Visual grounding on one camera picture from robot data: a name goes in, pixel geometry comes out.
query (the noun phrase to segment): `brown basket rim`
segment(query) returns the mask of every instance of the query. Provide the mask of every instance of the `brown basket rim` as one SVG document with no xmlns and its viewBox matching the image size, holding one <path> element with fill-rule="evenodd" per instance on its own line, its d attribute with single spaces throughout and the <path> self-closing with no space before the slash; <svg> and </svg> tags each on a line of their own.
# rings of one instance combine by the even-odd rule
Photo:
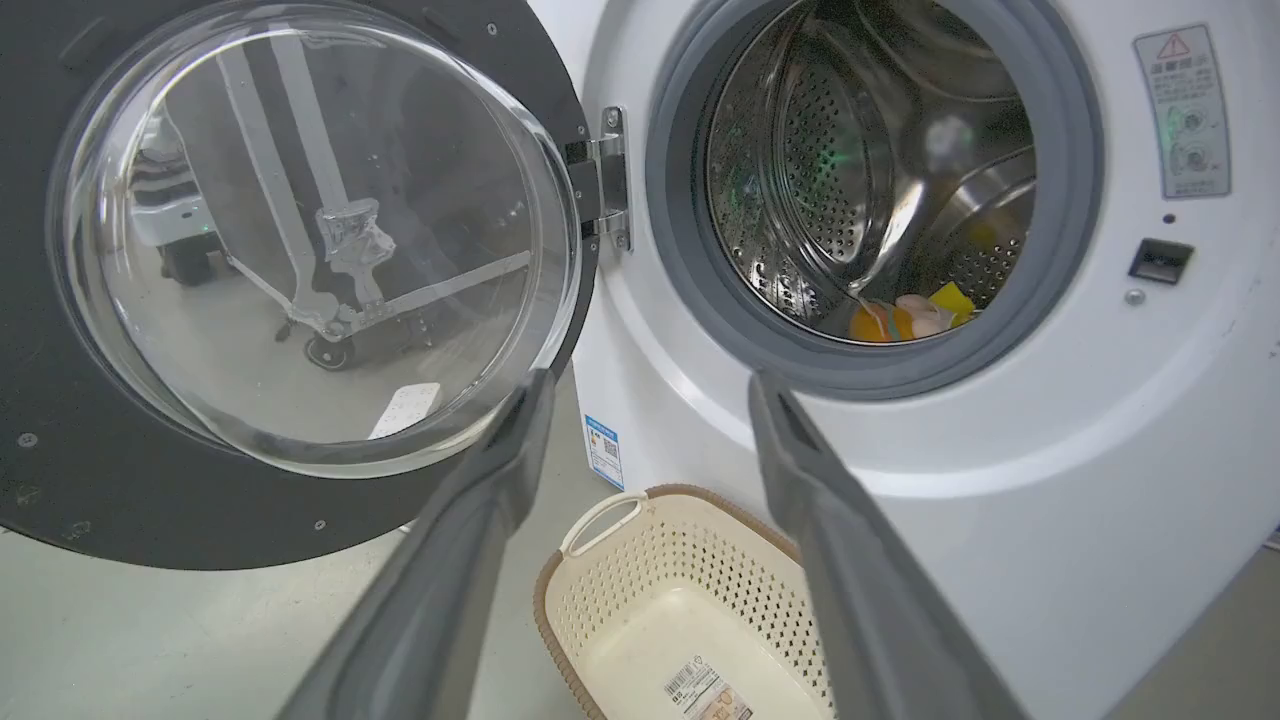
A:
<svg viewBox="0 0 1280 720">
<path fill-rule="evenodd" d="M 689 484 L 667 484 L 652 487 L 645 491 L 645 495 L 649 500 L 669 495 L 684 495 L 708 502 L 739 523 L 746 525 L 749 529 L 755 532 L 755 534 L 769 541 L 769 544 L 794 560 L 796 565 L 800 565 L 800 553 L 796 551 L 795 544 L 782 536 L 782 533 L 774 530 L 750 512 L 707 488 Z M 564 678 L 564 684 L 567 684 L 570 692 L 573 693 L 573 697 L 577 700 L 579 706 L 582 707 L 582 712 L 586 715 L 588 720 L 608 720 L 604 711 L 600 710 L 599 705 L 596 705 L 595 698 L 593 698 L 591 693 L 586 689 L 586 685 L 582 684 L 582 679 L 577 675 L 577 670 L 573 669 L 573 664 L 570 662 L 568 655 L 561 646 L 559 639 L 552 630 L 550 620 L 547 618 L 547 588 L 550 585 L 552 575 L 556 574 L 556 569 L 559 568 L 563 560 L 564 556 L 559 550 L 552 552 L 552 556 L 547 560 L 547 565 L 543 566 L 543 571 L 538 575 L 538 582 L 534 583 L 534 623 L 538 625 L 538 634 L 543 637 L 543 644 L 547 646 L 547 652 L 552 655 L 552 661 L 559 670 L 561 676 Z"/>
</svg>

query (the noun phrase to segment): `door hinge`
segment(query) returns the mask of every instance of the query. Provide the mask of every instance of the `door hinge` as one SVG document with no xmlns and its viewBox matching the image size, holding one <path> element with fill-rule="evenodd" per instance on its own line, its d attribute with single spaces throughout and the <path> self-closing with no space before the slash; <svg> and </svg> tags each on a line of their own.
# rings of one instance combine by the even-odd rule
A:
<svg viewBox="0 0 1280 720">
<path fill-rule="evenodd" d="M 582 236 L 631 250 L 627 217 L 627 149 L 621 108 L 605 108 L 600 138 L 564 149 Z"/>
</svg>

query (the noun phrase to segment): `stainless steel drum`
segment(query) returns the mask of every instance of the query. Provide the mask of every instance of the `stainless steel drum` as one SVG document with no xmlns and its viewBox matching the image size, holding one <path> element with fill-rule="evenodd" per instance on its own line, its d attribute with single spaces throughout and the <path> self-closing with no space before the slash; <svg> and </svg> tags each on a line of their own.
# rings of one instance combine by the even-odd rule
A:
<svg viewBox="0 0 1280 720">
<path fill-rule="evenodd" d="M 737 274 L 849 341 L 865 302 L 955 282 L 980 311 L 1012 272 L 1036 155 L 998 59 L 931 0 L 806 1 L 750 44 L 716 105 L 710 210 Z"/>
</svg>

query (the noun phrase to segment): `basket bottom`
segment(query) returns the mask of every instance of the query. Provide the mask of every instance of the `basket bottom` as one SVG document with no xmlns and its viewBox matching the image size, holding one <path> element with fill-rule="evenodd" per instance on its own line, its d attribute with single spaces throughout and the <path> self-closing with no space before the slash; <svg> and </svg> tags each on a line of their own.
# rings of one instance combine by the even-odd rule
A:
<svg viewBox="0 0 1280 720">
<path fill-rule="evenodd" d="M 792 659 L 781 657 L 787 651 L 753 630 L 700 588 L 678 583 L 654 588 L 573 665 L 609 720 L 716 717 L 716 707 L 704 708 L 712 697 L 733 720 L 832 717 L 831 698 L 810 694 L 788 671 Z M 820 687 L 826 693 L 824 679 Z"/>
</svg>

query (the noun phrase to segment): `gray sticker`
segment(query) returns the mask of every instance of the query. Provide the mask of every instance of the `gray sticker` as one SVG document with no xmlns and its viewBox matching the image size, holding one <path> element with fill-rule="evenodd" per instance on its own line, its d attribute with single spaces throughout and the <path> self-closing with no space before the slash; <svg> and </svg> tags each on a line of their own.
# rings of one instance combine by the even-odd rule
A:
<svg viewBox="0 0 1280 720">
<path fill-rule="evenodd" d="M 1165 197 L 1229 195 L 1231 143 L 1208 26 L 1146 35 L 1133 46 L 1156 115 Z"/>
</svg>

